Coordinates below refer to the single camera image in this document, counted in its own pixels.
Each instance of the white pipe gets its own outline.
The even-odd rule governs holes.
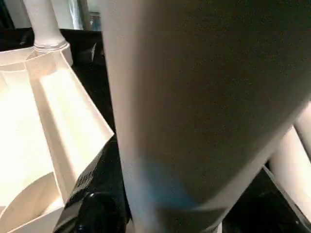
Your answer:
[[[294,127],[272,155],[270,167],[285,191],[311,221],[311,163]]]
[[[51,0],[24,0],[35,33],[35,49],[49,52],[68,43],[60,33]]]
[[[287,8],[299,20],[282,29],[271,6],[262,24],[255,6],[224,5],[99,1],[138,233],[214,230],[309,99],[310,34],[283,31],[309,14]]]
[[[311,103],[307,105],[295,122],[295,128],[302,144],[311,158]]]
[[[15,28],[31,27],[25,5],[22,0],[4,0]]]

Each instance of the white plastic container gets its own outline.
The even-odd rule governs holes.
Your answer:
[[[0,53],[0,233],[51,233],[78,176],[113,135],[68,50]]]
[[[306,153],[311,158],[311,103],[303,110],[295,122],[295,128]]]

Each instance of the white cylinder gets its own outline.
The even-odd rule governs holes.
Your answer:
[[[219,224],[216,233],[223,233],[223,223]]]
[[[295,122],[295,128],[299,138],[304,145],[306,153],[311,158],[311,103],[300,114]]]
[[[136,232],[214,232],[309,99],[311,34],[270,30],[309,15],[289,7],[300,21],[281,27],[271,6],[98,3]]]
[[[38,51],[58,50],[67,45],[60,33],[51,0],[24,0]]]
[[[294,127],[270,159],[271,171],[311,221],[311,164]]]

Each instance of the white plastic part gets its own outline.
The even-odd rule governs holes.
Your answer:
[[[272,32],[255,7],[219,1],[98,4],[135,229],[210,233],[309,99],[310,35]],[[301,19],[288,30],[309,17],[287,11]]]
[[[69,51],[0,53],[0,233],[52,233],[78,176],[113,135]]]
[[[59,50],[67,45],[60,33],[51,0],[24,0],[35,33],[35,49]]]
[[[303,110],[295,122],[295,128],[299,138],[311,159],[311,103]]]
[[[294,127],[272,155],[270,167],[284,190],[311,221],[311,163]]]
[[[216,233],[223,233],[223,223],[220,223]]]

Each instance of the black plastic part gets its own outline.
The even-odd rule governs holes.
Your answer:
[[[111,138],[79,177],[55,233],[124,233],[130,212],[118,144]]]

